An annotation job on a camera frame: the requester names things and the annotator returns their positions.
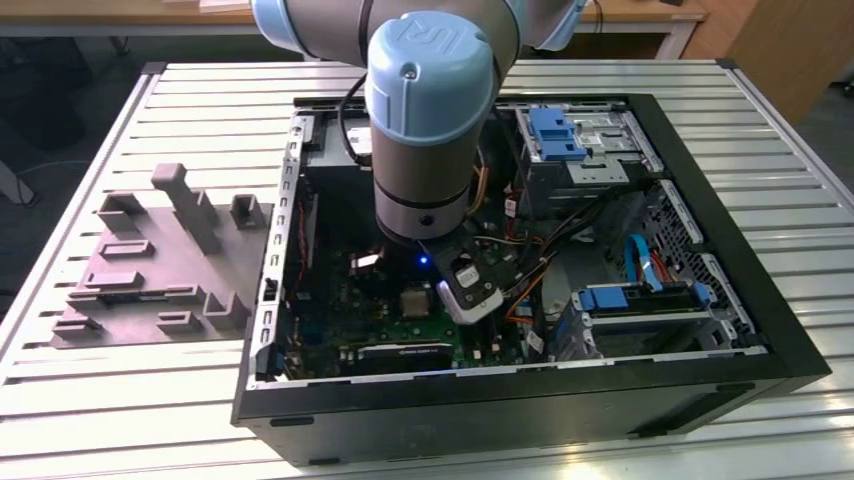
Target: aluminum table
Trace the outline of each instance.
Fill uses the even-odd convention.
[[[271,201],[300,96],[340,96],[332,63],[150,65],[0,327],[0,478],[769,478],[854,472],[854,197],[738,70],[715,62],[521,62],[507,93],[653,93],[773,274],[831,376],[682,437],[298,471],[230,425],[240,341],[47,346],[108,192],[166,206],[183,163],[211,201]]]

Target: blue plastic clip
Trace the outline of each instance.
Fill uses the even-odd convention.
[[[709,287],[705,283],[694,283],[694,295],[697,296],[697,301],[703,307],[711,305],[711,295],[709,294]]]
[[[575,124],[566,120],[563,110],[533,108],[529,112],[531,133],[539,141],[543,161],[583,161],[587,149],[575,143]]]
[[[629,307],[629,300],[622,287],[595,287],[590,290],[593,290],[593,298],[599,308],[617,309]]]
[[[662,284],[655,276],[655,269],[653,268],[653,258],[650,256],[650,246],[646,243],[646,238],[637,233],[633,233],[626,237],[626,249],[623,251],[623,259],[626,261],[626,276],[629,281],[634,282],[638,278],[638,271],[635,270],[635,261],[631,255],[634,249],[638,249],[638,258],[641,259],[641,269],[643,270],[643,279],[650,284],[650,288],[654,292],[663,290]]]
[[[597,308],[597,302],[593,298],[593,293],[590,290],[582,290],[578,292],[578,300],[582,303],[582,310],[589,312],[594,308]]]

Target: light blue joint cover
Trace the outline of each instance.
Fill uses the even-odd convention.
[[[638,249],[638,259],[641,260],[641,269],[643,271],[643,279],[650,284],[650,288],[654,292],[663,290],[662,284],[655,276],[655,269],[653,268],[653,257],[650,256],[650,246],[646,243],[646,238],[637,233],[633,233],[626,237],[626,249],[623,251],[623,260],[626,263],[626,277],[630,282],[634,282],[638,278],[638,270],[635,269],[635,261],[633,251]]]
[[[543,44],[541,46],[533,45],[537,49],[553,50],[557,52],[566,48],[570,44],[575,27],[578,27],[578,22],[582,19],[582,12],[585,11],[586,4],[587,0],[575,0],[575,5],[566,11],[566,15],[563,16],[563,19],[561,19],[558,28],[551,32],[551,35],[549,35]]]
[[[490,111],[495,81],[486,34],[463,17],[411,12],[374,33],[364,98],[392,140],[428,147],[458,138]]]
[[[516,27],[519,29],[519,47],[522,47],[522,42],[525,41],[526,35],[529,32],[526,31],[527,26],[527,11],[525,9],[525,3],[530,0],[504,0],[510,10],[512,10],[512,16],[516,18]]]
[[[288,15],[288,0],[252,0],[252,15],[262,34],[276,47],[306,53]]]

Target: white label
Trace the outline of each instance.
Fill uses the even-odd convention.
[[[352,145],[356,155],[367,155],[371,153],[371,128],[351,128],[347,130],[347,138]]]
[[[367,257],[362,257],[356,259],[356,268],[370,267],[376,263],[378,260],[379,260],[378,254],[368,255]]]
[[[504,215],[516,218],[516,201],[510,198],[504,200]]]
[[[529,330],[526,341],[529,342],[531,348],[537,350],[537,353],[543,353],[543,339],[539,338],[539,335],[534,333],[534,330]]]
[[[474,265],[456,272],[456,281],[463,288],[471,287],[478,280],[480,280],[480,274]]]

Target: white sticker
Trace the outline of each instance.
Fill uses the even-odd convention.
[[[537,350],[537,353],[543,353],[543,339],[534,333],[534,330],[529,330],[529,336],[526,338],[531,348]]]
[[[590,135],[582,135],[581,137],[583,145],[602,145],[602,138],[595,133]]]
[[[463,288],[471,287],[479,280],[480,274],[478,273],[478,269],[474,265],[456,272],[456,281]]]
[[[351,128],[347,130],[347,138],[352,145],[356,155],[367,155],[371,153],[371,128]]]
[[[504,215],[516,218],[516,201],[510,198],[504,200]]]

